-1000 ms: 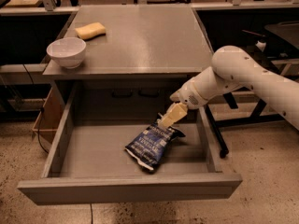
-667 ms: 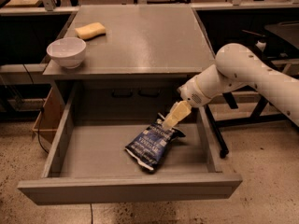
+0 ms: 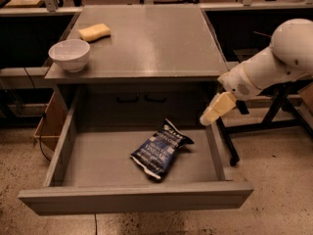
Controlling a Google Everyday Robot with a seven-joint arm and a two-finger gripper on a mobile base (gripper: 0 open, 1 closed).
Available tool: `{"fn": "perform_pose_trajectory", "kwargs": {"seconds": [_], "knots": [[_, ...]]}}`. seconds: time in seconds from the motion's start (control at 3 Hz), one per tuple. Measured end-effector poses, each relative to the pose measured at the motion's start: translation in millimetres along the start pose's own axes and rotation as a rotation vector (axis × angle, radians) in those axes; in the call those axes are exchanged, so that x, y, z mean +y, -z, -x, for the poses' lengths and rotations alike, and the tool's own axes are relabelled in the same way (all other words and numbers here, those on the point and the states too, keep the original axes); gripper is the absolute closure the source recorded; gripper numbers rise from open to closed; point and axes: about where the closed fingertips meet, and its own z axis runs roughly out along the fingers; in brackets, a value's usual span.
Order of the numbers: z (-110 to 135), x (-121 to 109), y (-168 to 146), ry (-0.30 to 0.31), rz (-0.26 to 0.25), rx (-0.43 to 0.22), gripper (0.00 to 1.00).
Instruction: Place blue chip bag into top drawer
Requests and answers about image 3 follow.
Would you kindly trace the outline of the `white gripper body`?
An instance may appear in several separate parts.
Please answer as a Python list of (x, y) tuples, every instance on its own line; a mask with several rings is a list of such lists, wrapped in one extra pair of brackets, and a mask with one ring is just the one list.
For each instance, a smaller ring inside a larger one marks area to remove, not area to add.
[(246, 62), (242, 62), (220, 75), (217, 80), (228, 92), (231, 92), (238, 100), (245, 101), (257, 96), (261, 90), (250, 80), (246, 72)]

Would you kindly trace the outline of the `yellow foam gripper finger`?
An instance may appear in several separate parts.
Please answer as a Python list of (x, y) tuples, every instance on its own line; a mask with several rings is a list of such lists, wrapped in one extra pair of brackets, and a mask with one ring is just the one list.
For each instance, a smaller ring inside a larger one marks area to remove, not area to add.
[(237, 99), (231, 92), (217, 93), (200, 117), (204, 126), (211, 125), (236, 107)]

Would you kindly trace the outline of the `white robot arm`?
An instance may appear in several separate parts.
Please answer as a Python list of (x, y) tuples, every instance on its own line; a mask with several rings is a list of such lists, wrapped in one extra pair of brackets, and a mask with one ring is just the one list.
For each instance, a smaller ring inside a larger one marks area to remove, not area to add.
[(313, 74), (313, 22), (292, 19), (280, 24), (268, 47), (220, 75), (225, 89), (217, 93), (200, 117), (211, 125), (230, 112), (238, 101), (259, 95), (274, 84), (297, 81)]

